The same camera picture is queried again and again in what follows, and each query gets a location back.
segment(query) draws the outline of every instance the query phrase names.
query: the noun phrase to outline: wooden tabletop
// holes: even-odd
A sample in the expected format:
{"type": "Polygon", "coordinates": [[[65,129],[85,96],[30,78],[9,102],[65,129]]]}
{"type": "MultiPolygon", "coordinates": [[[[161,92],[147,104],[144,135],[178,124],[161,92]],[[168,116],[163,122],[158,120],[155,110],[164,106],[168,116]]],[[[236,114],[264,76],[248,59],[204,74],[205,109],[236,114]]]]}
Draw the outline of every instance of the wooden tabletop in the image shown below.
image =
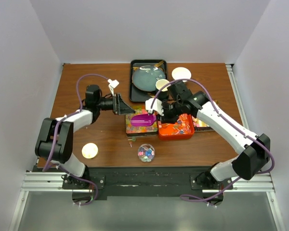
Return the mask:
{"type": "MultiPolygon", "coordinates": [[[[192,78],[202,83],[212,98],[218,100],[220,108],[242,124],[225,64],[168,64],[169,79],[172,70],[179,66],[188,68],[192,78]]],[[[129,72],[129,64],[65,64],[51,117],[61,117],[77,110],[76,82],[88,73],[117,79],[120,84],[115,92],[121,93],[129,105],[136,104],[128,97],[129,72]]],[[[83,99],[90,84],[99,85],[103,95],[109,93],[108,83],[103,78],[86,77],[79,85],[83,99]]],[[[193,93],[200,90],[191,82],[187,82],[187,87],[193,93]]],[[[125,132],[125,116],[114,115],[112,111],[102,111],[94,124],[74,133],[73,153],[89,167],[211,166],[236,156],[232,147],[215,131],[198,132],[185,141],[161,141],[158,136],[137,138],[130,147],[125,132]],[[90,142],[98,146],[99,154],[93,159],[86,159],[81,149],[90,142]],[[143,143],[153,145],[156,150],[156,156],[150,163],[143,163],[137,156],[138,147],[143,143]]],[[[38,167],[44,164],[45,160],[40,159],[38,167]]]]}

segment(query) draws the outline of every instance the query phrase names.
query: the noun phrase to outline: white bowl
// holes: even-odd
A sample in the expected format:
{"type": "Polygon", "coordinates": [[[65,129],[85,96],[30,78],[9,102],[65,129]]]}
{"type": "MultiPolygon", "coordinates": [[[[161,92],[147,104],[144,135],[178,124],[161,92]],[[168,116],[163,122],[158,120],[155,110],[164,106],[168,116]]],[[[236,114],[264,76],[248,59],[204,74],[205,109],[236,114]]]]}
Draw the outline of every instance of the white bowl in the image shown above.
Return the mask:
{"type": "Polygon", "coordinates": [[[172,78],[174,80],[182,79],[182,78],[188,78],[190,79],[192,77],[192,73],[185,67],[177,67],[175,68],[172,73],[172,78]]]}

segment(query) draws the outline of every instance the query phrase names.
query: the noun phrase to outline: orange container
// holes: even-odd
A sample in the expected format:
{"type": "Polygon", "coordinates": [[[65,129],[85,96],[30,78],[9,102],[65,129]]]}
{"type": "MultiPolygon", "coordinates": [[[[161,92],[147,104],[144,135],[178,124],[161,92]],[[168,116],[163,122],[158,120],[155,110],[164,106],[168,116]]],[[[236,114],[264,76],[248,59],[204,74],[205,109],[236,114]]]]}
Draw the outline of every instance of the orange container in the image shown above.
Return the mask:
{"type": "Polygon", "coordinates": [[[195,133],[191,115],[180,115],[175,124],[162,124],[158,121],[158,137],[162,141],[187,140],[195,133]]]}

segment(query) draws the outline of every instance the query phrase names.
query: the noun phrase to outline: white wall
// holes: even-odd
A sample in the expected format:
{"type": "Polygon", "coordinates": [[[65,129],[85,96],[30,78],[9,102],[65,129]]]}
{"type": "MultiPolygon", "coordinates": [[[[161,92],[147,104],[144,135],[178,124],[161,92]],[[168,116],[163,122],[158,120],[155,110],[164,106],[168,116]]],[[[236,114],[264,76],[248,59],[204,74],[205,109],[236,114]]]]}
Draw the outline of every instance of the white wall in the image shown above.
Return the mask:
{"type": "Polygon", "coordinates": [[[0,231],[8,229],[25,170],[36,160],[60,69],[29,0],[0,0],[0,231]]]}
{"type": "Polygon", "coordinates": [[[272,177],[289,230],[289,0],[271,0],[234,72],[250,128],[271,138],[272,177]]]}
{"type": "Polygon", "coordinates": [[[31,0],[60,61],[233,63],[269,0],[31,0]]]}

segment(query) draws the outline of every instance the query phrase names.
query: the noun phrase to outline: pink scoop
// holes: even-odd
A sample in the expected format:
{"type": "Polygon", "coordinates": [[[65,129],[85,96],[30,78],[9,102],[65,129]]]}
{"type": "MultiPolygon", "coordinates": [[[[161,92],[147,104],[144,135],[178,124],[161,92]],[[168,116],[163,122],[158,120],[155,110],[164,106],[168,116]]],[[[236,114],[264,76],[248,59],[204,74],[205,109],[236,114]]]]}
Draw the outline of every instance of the pink scoop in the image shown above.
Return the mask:
{"type": "Polygon", "coordinates": [[[149,127],[156,121],[156,116],[153,114],[135,115],[131,119],[131,125],[134,127],[149,127]]]}

